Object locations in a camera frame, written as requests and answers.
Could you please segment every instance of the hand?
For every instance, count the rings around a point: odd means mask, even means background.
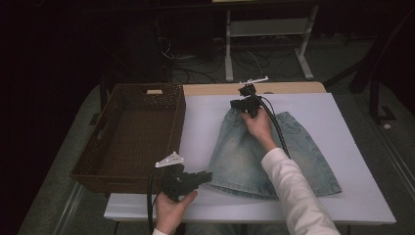
[[[184,211],[195,200],[196,196],[198,196],[198,192],[193,191],[179,203],[176,203],[171,201],[164,192],[161,192],[156,199],[156,228],[162,233],[172,234],[180,225]]]
[[[255,137],[266,152],[277,147],[271,135],[271,122],[264,109],[258,109],[257,115],[251,118],[249,114],[241,113],[250,134]]]

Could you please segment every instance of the brown woven basket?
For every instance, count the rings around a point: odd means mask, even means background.
[[[71,177],[93,192],[147,193],[155,163],[179,152],[185,111],[182,85],[117,85]]]

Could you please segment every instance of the white sleeve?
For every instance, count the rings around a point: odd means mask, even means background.
[[[167,234],[162,233],[159,230],[157,230],[157,228],[155,228],[155,230],[153,231],[153,235],[167,235]]]
[[[261,163],[281,201],[290,234],[340,234],[299,166],[282,149],[269,151]]]

